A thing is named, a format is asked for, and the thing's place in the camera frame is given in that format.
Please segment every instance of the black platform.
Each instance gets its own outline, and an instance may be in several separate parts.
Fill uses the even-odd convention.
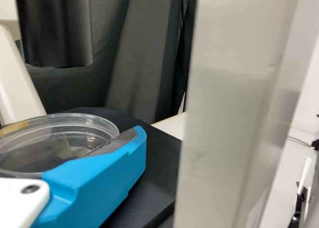
[[[147,133],[146,170],[128,197],[102,224],[103,228],[155,228],[172,225],[181,141],[117,110],[77,108],[66,113],[94,114],[123,132],[141,125]]]

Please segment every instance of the white plastic arm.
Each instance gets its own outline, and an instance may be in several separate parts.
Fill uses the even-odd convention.
[[[10,32],[0,24],[0,123],[46,115]]]

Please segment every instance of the plastic lid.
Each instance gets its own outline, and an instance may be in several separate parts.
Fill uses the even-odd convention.
[[[112,122],[88,114],[52,114],[9,125],[0,130],[0,176],[40,178],[118,136]]]

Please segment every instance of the blue plastic holder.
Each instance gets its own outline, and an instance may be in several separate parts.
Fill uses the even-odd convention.
[[[145,131],[121,148],[102,155],[70,160],[42,174],[50,201],[32,227],[96,228],[127,197],[146,167]]]

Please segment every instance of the cable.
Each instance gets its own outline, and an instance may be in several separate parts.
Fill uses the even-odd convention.
[[[299,139],[299,138],[296,138],[296,137],[292,137],[292,136],[287,136],[287,139],[291,140],[291,141],[294,141],[294,142],[297,142],[299,144],[302,144],[306,147],[311,147],[311,144]]]

